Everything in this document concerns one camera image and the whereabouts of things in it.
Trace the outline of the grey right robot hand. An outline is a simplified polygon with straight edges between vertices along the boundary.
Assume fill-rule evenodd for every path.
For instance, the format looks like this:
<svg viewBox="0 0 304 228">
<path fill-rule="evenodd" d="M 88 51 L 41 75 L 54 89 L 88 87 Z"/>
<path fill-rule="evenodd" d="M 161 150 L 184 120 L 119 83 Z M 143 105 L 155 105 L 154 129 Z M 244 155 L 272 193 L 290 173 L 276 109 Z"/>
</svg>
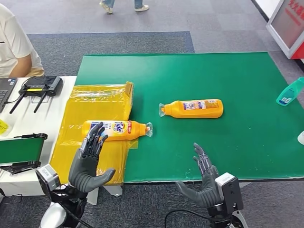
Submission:
<svg viewBox="0 0 304 228">
<path fill-rule="evenodd" d="M 177 189 L 184 196 L 195 202 L 202 208 L 210 208 L 221 203 L 215 179 L 219 177 L 216 166 L 213 165 L 209 156 L 197 143 L 193 144 L 197 156 L 193 159 L 196 161 L 202 178 L 202 189 L 196 191 L 186 186 L 182 181 L 176 182 Z"/>
</svg>

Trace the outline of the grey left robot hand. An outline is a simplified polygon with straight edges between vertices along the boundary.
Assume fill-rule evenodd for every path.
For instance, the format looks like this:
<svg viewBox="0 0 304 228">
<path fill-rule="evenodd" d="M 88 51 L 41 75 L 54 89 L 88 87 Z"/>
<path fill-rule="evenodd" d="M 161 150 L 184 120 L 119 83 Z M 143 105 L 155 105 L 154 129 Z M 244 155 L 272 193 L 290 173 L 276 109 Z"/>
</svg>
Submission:
<svg viewBox="0 0 304 228">
<path fill-rule="evenodd" d="M 103 174 L 97 175 L 97 169 L 100 154 L 108 136 L 102 135 L 105 130 L 103 122 L 100 122 L 84 138 L 81 147 L 78 148 L 69 173 L 70 185 L 83 193 L 89 193 L 110 181 L 115 169 L 109 168 Z"/>
</svg>

